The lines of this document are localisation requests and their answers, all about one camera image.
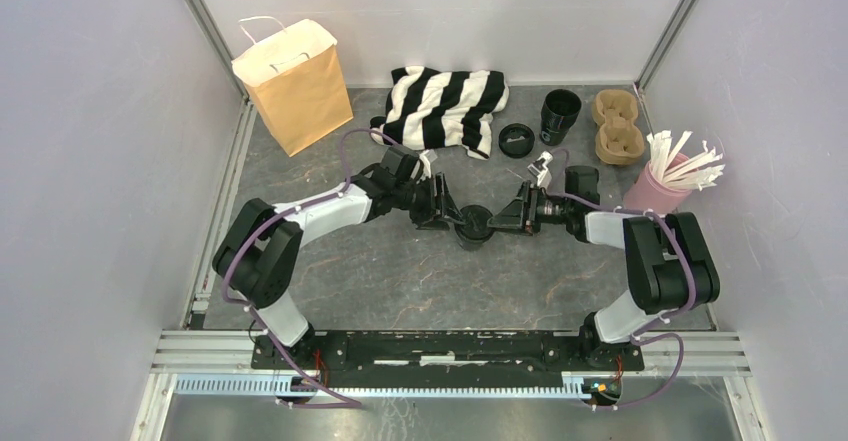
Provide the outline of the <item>black paper coffee cup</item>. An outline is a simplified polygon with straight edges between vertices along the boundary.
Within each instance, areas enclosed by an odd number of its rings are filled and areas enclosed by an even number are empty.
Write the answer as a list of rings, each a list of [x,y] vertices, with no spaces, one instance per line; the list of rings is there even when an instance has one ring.
[[[461,249],[474,252],[494,236],[495,230],[486,226],[474,228],[469,225],[455,225],[454,233]]]

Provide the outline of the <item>brown paper bag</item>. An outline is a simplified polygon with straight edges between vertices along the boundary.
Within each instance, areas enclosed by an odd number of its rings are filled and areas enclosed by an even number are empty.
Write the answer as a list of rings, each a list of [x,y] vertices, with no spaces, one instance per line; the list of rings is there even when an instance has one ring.
[[[353,119],[337,52],[337,39],[322,25],[302,19],[263,38],[238,21],[251,46],[231,61],[271,136],[294,156]]]

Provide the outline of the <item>black plastic cup lid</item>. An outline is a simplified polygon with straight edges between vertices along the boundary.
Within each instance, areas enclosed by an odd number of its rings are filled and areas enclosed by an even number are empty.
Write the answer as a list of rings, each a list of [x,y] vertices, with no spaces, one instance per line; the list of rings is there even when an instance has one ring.
[[[464,206],[460,209],[460,214],[463,219],[461,225],[469,225],[474,228],[488,227],[488,220],[493,216],[488,208],[477,204]]]

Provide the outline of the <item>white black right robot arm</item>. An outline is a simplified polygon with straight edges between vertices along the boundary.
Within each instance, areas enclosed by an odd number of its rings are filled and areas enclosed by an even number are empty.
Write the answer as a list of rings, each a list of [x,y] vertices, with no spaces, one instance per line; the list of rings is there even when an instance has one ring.
[[[525,181],[517,195],[487,221],[491,230],[534,235],[559,225],[577,241],[620,249],[627,288],[608,306],[589,314],[577,336],[577,356],[602,369],[646,343],[646,332],[692,308],[711,303],[720,280],[694,214],[606,208],[599,172],[589,166],[564,171],[564,191],[551,193]]]

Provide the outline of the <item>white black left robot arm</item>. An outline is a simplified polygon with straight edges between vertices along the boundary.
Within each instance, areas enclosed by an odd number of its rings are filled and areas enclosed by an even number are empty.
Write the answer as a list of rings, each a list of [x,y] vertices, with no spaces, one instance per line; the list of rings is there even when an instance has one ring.
[[[392,146],[380,162],[329,191],[289,203],[255,198],[241,208],[211,267],[222,279],[223,299],[254,318],[288,367],[302,368],[314,355],[312,325],[289,292],[302,247],[393,210],[406,212],[420,230],[464,225],[443,174],[431,171],[432,158]]]

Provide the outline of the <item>stack of black lids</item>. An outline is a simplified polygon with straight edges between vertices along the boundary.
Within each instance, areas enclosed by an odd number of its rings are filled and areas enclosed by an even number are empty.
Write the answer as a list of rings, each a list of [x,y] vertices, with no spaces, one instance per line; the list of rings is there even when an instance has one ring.
[[[528,156],[535,145],[535,134],[532,129],[522,123],[511,123],[504,126],[498,134],[500,151],[513,159]]]

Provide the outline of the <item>stack of black cups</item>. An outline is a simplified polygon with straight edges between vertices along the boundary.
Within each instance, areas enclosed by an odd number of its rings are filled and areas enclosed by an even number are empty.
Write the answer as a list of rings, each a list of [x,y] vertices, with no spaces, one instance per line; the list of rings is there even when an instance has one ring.
[[[541,108],[541,141],[548,146],[560,145],[575,124],[581,108],[582,100],[573,91],[550,91],[545,96]]]

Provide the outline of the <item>black white striped towel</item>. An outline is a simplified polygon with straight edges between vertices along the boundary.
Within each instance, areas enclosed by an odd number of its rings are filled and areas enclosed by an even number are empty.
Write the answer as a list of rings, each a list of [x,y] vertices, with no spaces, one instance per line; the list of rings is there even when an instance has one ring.
[[[490,158],[491,123],[509,98],[503,72],[406,66],[391,78],[385,114],[370,121],[376,143],[393,139],[413,151],[461,147],[471,158]]]

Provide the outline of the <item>brown cardboard cup carrier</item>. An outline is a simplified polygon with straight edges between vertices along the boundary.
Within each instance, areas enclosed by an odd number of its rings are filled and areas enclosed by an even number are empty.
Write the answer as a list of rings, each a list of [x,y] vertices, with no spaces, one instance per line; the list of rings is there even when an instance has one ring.
[[[645,151],[645,136],[636,126],[639,116],[636,97],[628,91],[605,89],[591,103],[591,115],[598,131],[595,153],[605,164],[629,166]]]

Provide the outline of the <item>pink straw holder cup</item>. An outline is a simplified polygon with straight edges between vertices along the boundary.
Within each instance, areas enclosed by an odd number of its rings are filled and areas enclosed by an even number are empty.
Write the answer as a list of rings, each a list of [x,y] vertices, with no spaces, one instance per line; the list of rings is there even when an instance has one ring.
[[[637,180],[623,197],[625,209],[668,214],[677,209],[692,193],[691,190],[673,189],[657,180],[652,173],[652,162],[648,161]]]

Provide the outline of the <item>white wrapped straws bundle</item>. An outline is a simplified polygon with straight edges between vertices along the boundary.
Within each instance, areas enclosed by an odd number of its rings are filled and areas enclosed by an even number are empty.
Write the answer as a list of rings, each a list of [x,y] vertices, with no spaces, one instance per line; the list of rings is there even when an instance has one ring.
[[[684,131],[675,138],[670,130],[647,136],[650,154],[647,174],[660,187],[672,191],[701,191],[715,186],[724,174],[724,154],[706,141],[701,143],[699,153],[692,156],[683,153],[691,136],[691,131]]]

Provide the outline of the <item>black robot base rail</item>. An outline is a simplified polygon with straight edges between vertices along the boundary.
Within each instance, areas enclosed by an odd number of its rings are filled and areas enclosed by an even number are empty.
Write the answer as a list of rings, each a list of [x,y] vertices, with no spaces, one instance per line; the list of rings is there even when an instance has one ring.
[[[577,332],[343,331],[285,348],[253,340],[251,368],[280,372],[278,404],[361,408],[372,399],[564,397],[590,401],[645,367],[641,348]]]

